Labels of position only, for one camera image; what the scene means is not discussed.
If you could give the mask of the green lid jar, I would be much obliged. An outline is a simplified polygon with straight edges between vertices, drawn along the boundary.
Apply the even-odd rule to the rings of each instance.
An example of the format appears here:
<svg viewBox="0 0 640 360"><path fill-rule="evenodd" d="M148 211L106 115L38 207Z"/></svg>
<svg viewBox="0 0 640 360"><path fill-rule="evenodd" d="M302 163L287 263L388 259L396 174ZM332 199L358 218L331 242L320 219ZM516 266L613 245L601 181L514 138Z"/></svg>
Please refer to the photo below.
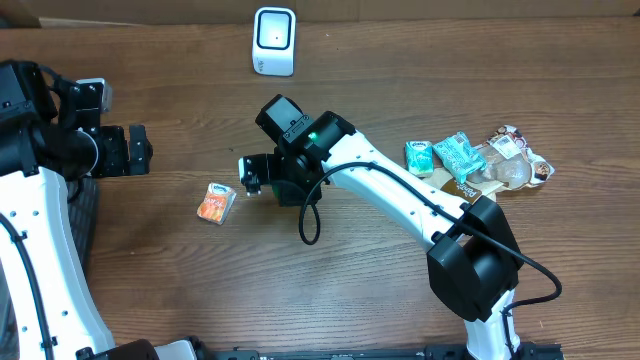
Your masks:
<svg viewBox="0 0 640 360"><path fill-rule="evenodd" d="M275 184L272 184L271 188L272 188L272 192L274 194L274 197L276 198L276 200L279 201L279 199L280 199L280 188L279 188L279 186L275 185Z"/></svg>

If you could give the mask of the brown snack bag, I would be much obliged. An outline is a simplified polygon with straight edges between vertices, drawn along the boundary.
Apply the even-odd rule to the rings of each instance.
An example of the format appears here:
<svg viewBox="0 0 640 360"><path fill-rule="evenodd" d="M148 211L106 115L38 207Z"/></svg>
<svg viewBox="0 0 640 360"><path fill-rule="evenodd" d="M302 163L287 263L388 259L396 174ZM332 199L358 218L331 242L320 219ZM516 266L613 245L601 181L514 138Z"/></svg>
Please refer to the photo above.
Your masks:
<svg viewBox="0 0 640 360"><path fill-rule="evenodd" d="M434 157L434 172L423 182L446 193L474 203L486 196L495 201L496 194L543 185L555 172L542 156L533 152L520 131L511 125L498 128L475 150L486 160L484 170L476 170L458 183L441 161Z"/></svg>

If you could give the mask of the teal candy packet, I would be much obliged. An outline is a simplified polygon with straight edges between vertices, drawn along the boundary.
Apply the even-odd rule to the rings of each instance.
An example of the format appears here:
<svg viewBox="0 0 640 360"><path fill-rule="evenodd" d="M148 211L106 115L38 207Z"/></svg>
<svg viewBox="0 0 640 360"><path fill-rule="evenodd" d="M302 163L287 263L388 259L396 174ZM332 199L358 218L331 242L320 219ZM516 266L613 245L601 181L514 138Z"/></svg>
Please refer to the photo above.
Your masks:
<svg viewBox="0 0 640 360"><path fill-rule="evenodd" d="M429 141L409 141L404 148L407 170L417 177L430 177L434 171L433 149Z"/></svg>

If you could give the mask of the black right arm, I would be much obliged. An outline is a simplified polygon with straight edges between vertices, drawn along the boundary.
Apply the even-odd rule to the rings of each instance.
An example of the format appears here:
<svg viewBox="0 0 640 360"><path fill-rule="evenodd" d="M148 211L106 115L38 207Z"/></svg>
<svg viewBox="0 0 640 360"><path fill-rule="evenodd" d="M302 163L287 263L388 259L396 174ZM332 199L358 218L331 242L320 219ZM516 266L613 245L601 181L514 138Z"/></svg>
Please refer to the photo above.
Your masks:
<svg viewBox="0 0 640 360"><path fill-rule="evenodd" d="M424 249L432 291L465 322L467 354L518 357L520 339L508 307L523 262L496 202L482 196L470 203L426 184L332 111L313 119L276 95L256 123L276 146L270 154L239 159L239 178L248 193L269 185L281 205L302 212L316 210L323 184L363 198Z"/></svg>

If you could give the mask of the mint green wipes packet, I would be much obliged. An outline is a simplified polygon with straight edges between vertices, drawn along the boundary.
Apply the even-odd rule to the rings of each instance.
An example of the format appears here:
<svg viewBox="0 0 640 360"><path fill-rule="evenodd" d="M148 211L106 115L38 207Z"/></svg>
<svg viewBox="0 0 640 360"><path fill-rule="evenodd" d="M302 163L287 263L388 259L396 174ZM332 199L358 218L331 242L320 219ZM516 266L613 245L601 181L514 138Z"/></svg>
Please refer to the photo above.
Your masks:
<svg viewBox="0 0 640 360"><path fill-rule="evenodd" d="M464 132L436 143L433 150L454 179L463 184L472 173L487 167L486 159L470 143Z"/></svg>

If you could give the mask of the orange tissue packet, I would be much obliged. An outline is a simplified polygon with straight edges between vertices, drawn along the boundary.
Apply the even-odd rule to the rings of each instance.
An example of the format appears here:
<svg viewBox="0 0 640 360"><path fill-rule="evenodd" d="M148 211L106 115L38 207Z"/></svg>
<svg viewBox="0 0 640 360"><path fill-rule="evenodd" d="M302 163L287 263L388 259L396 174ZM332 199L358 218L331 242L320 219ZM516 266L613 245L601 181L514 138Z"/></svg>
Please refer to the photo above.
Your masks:
<svg viewBox="0 0 640 360"><path fill-rule="evenodd" d="M226 185L209 183L203 201L199 205L196 214L199 218L222 225L227 218L233 202L236 198L236 191Z"/></svg>

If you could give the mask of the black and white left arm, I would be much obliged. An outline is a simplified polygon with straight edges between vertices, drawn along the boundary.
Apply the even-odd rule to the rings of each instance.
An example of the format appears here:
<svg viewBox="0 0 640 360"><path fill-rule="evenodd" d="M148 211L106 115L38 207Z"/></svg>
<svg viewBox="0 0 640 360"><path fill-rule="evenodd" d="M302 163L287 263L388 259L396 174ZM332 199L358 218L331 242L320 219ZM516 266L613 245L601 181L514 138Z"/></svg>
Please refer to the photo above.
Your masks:
<svg viewBox="0 0 640 360"><path fill-rule="evenodd" d="M92 299L72 236L68 183L146 175L146 129L103 126L111 89L32 61L1 64L1 265L23 359L204 358L194 337L117 345Z"/></svg>

